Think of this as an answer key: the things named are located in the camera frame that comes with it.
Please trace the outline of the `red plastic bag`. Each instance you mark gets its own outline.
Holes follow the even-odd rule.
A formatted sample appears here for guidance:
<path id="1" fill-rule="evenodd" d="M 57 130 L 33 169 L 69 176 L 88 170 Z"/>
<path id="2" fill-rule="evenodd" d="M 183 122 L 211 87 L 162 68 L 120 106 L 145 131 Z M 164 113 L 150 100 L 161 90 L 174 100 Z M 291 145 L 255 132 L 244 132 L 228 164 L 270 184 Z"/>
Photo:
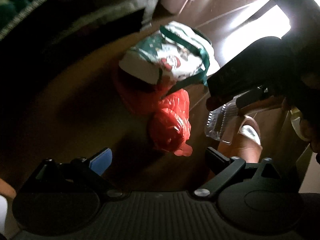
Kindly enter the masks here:
<path id="1" fill-rule="evenodd" d="M 167 94 L 173 87 L 169 80 L 156 85 L 142 80 L 116 81 L 116 88 L 127 109 L 148 120 L 154 149 L 189 157 L 193 148 L 187 144 L 191 134 L 189 94 L 185 89 Z"/>

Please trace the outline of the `clear plastic tray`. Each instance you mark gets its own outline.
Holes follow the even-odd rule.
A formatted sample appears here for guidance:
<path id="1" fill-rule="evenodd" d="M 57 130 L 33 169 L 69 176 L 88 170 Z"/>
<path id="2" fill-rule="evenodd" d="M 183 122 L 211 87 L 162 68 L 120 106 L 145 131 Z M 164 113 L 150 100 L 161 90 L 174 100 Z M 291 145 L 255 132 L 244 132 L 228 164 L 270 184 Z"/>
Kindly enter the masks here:
<path id="1" fill-rule="evenodd" d="M 228 123 L 238 115 L 236 99 L 233 99 L 214 111 L 210 111 L 204 127 L 206 137 L 221 141 Z"/>

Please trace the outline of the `christmas tote bag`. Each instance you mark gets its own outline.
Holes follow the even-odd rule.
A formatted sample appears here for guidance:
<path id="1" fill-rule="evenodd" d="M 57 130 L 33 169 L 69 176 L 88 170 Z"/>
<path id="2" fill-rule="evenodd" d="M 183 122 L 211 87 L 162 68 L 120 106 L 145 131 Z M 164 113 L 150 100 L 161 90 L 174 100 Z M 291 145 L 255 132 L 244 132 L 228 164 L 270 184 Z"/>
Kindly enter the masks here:
<path id="1" fill-rule="evenodd" d="M 127 50 L 119 66 L 145 83 L 156 85 L 165 79 L 181 87 L 206 83 L 207 77 L 220 69 L 211 41 L 175 21 L 160 26 Z"/>

